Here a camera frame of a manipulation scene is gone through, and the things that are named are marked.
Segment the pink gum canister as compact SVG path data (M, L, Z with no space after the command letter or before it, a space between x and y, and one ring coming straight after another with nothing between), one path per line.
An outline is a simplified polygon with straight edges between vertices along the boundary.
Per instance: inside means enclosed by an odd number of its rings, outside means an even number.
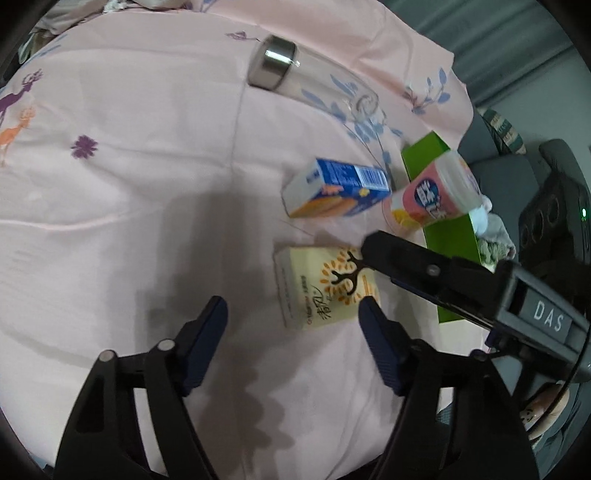
M448 150L393 193L386 220L394 234L405 237L482 205L480 188L467 163L456 151Z

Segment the yellow tree tissue pack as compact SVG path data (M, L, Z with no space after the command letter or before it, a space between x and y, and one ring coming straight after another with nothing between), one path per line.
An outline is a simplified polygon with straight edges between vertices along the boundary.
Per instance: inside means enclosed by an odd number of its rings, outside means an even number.
M287 247L273 257L284 325L310 330L353 320L366 297L380 299L373 270L355 247Z

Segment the light blue plush toy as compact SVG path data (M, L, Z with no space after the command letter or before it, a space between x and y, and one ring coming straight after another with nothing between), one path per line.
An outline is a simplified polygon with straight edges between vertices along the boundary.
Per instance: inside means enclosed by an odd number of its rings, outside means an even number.
M514 259L517 253L516 246L511 239L501 217L492 212L492 201L485 195L481 196L482 205L469 212L473 231L477 238L490 242L498 242L505 245L509 252L505 259Z

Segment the striped pillow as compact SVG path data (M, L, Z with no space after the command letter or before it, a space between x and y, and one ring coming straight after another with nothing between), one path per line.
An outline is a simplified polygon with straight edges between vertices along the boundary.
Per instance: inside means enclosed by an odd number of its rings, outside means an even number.
M491 108L479 108L478 112L484 120L500 154L525 155L527 153L522 136L507 118Z

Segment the green cardboard box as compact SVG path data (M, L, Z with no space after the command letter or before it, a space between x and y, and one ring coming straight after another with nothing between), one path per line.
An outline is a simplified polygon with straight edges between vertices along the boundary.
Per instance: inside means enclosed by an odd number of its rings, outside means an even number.
M402 151L410 180L414 180L436 158L450 147L434 131ZM468 215L437 222L423 229L427 247L449 258L460 257L481 264L478 239Z

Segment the clear glass bottle steel cap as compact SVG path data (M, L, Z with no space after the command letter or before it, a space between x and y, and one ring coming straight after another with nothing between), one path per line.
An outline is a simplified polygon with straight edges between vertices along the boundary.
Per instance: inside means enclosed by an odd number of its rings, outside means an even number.
M379 109L379 96L339 63L293 41L270 35L249 63L249 86L310 105L344 122L363 122Z

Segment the pink printed bed sheet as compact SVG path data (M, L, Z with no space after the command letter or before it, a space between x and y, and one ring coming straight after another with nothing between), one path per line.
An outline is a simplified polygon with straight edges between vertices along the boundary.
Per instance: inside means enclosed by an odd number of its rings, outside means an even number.
M267 35L356 72L376 136L252 89ZM143 352L214 295L229 324L187 407L218 476L335 479L380 455L399 401L358 322L287 330L273 254L355 244L380 207L291 220L281 191L318 157L404 171L404 143L457 147L473 119L454 56L376 1L197 1L106 13L61 35L1 93L1 406L53 461L105 349Z

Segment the blue snack box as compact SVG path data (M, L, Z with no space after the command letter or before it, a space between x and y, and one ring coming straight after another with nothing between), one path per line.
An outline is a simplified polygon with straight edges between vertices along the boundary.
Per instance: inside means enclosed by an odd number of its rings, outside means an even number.
M351 217L391 195L381 168L317 158L287 183L281 192L287 216Z

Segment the crumpled beige fabric pile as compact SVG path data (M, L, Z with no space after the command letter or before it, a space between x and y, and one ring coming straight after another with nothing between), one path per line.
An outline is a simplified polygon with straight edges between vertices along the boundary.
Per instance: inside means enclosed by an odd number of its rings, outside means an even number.
M32 28L17 52L23 65L54 38L68 29L99 15L126 9L142 8L151 11L192 9L194 1L182 0L72 0L58 1Z

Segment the green knitted scrunchie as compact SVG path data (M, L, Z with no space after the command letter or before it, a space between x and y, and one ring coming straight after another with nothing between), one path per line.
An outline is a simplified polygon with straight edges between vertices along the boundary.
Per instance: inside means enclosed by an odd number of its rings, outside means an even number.
M478 248L481 264L494 272L500 260L507 257L508 248L498 242L490 242L485 239L478 240Z

